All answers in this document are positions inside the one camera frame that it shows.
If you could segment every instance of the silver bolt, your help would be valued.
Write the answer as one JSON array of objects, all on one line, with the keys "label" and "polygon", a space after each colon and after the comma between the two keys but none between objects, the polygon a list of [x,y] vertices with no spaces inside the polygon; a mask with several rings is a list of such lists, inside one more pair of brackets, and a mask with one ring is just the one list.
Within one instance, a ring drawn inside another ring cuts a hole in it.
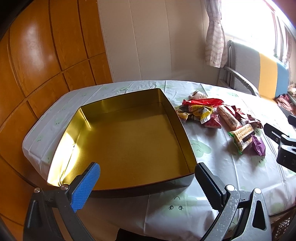
[{"label": "silver bolt", "polygon": [[261,193],[261,189],[260,188],[255,188],[255,193],[260,194]]},{"label": "silver bolt", "polygon": [[227,185],[226,188],[228,191],[234,191],[235,189],[233,185]]},{"label": "silver bolt", "polygon": [[61,189],[63,191],[66,191],[68,188],[69,188],[69,185],[68,184],[61,185]]},{"label": "silver bolt", "polygon": [[35,188],[34,189],[34,193],[39,193],[40,192],[40,188]]}]

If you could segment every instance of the purple wrapper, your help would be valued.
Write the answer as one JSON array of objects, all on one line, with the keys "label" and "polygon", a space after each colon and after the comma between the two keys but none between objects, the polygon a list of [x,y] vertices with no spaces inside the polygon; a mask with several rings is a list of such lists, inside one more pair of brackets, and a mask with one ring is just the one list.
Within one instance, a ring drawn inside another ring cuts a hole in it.
[{"label": "purple wrapper", "polygon": [[252,147],[259,156],[265,155],[265,144],[260,137],[252,135]]}]

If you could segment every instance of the metallic gold tray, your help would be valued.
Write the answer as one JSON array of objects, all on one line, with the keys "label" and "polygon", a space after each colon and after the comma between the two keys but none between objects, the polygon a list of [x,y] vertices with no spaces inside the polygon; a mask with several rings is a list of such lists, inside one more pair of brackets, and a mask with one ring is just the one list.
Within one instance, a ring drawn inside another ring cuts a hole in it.
[{"label": "metallic gold tray", "polygon": [[161,89],[81,106],[58,144],[47,182],[69,184],[93,161],[101,167],[93,190],[107,197],[187,186],[193,176],[185,177],[196,165],[183,125]]}]

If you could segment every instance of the tablecloth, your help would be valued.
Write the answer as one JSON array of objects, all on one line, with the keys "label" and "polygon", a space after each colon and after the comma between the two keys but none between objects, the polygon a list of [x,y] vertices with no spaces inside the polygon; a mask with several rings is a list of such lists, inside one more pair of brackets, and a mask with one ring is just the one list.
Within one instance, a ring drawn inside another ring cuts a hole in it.
[{"label": "tablecloth", "polygon": [[[87,87],[62,96],[25,137],[22,145],[25,156],[46,179],[58,142],[80,106],[114,95],[151,88],[162,89],[173,106],[180,105],[190,93],[199,90],[209,97],[220,98],[226,104],[250,111],[262,124],[268,122],[290,137],[296,137],[287,118],[272,101],[194,82],[132,81]],[[227,133],[227,125],[223,121],[221,123],[222,129],[205,128],[194,121],[184,123],[197,161],[204,162],[225,184],[232,184],[239,190],[251,191],[259,187],[263,192],[269,215],[294,206],[296,173],[277,164],[277,144],[266,137],[263,130],[256,129],[256,134],[262,137],[266,145],[266,156],[257,156],[252,149],[240,155]],[[85,221],[103,220],[138,234],[165,240],[198,240],[217,216],[217,211],[210,207],[195,179],[187,188],[149,196],[90,198],[81,213]],[[239,212],[231,224],[230,231],[238,222],[238,217]],[[87,228],[95,237],[100,236],[95,221],[89,223]]]}]

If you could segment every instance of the curtain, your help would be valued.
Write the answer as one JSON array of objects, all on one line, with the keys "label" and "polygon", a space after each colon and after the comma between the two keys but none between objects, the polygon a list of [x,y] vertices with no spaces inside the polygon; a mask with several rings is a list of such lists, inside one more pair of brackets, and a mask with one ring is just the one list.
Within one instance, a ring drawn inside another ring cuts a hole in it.
[{"label": "curtain", "polygon": [[221,25],[221,0],[205,0],[209,16],[205,45],[206,64],[222,68],[227,62],[227,44],[224,30]]},{"label": "curtain", "polygon": [[291,84],[291,67],[290,67],[290,58],[292,54],[292,36],[290,35],[289,31],[285,28],[286,32],[286,56],[284,56],[283,62],[289,69],[289,84]]}]

